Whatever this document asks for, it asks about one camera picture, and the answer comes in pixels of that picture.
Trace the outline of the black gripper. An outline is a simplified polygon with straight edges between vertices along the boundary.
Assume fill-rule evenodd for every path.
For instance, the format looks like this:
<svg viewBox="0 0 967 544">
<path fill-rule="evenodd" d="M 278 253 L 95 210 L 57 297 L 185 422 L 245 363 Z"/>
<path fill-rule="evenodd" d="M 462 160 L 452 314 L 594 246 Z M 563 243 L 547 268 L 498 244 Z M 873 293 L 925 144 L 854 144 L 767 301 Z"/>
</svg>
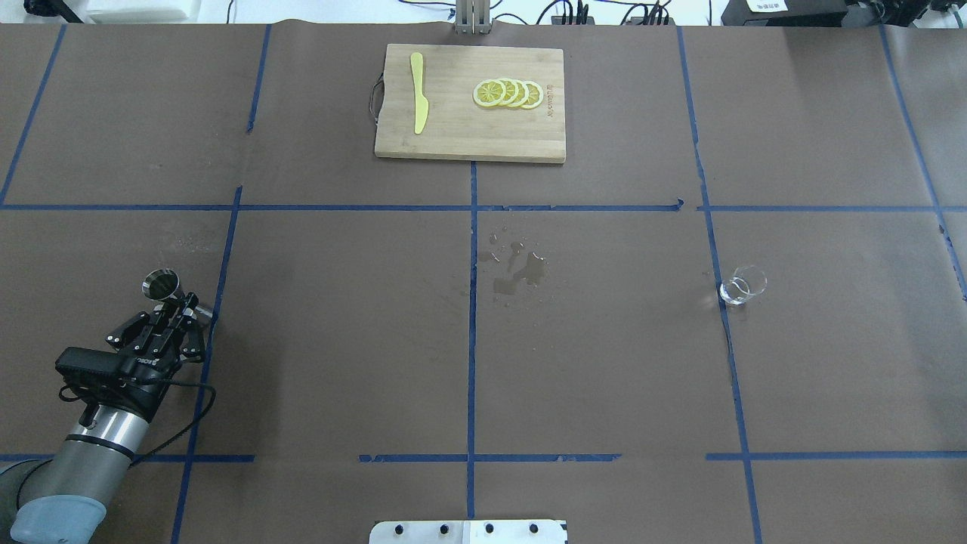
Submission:
<svg viewBox="0 0 967 544">
<path fill-rule="evenodd" d="M 131 359 L 117 380 L 107 382 L 111 394 L 125 393 L 132 385 L 161 385 L 173 380 L 187 363 L 206 361 L 203 338 L 207 318 L 199 319 L 196 293 L 181 302 L 166 299 L 152 312 L 140 312 L 111 330 L 106 342 L 117 354 Z"/>
</svg>

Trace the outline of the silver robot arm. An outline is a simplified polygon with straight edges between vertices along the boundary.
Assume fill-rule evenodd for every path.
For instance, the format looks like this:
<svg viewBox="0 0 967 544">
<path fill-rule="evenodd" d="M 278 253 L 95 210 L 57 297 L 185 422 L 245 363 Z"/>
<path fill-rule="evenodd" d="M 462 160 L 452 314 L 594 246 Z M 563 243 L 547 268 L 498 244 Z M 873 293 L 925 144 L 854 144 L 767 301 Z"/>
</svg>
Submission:
<svg viewBox="0 0 967 544">
<path fill-rule="evenodd" d="M 87 543 L 130 468 L 184 364 L 203 362 L 211 310 L 196 294 L 156 294 L 151 312 L 135 314 L 107 335 L 108 349 L 69 347 L 54 367 L 58 396 L 84 409 L 48 460 L 2 468 L 4 543 Z"/>
</svg>

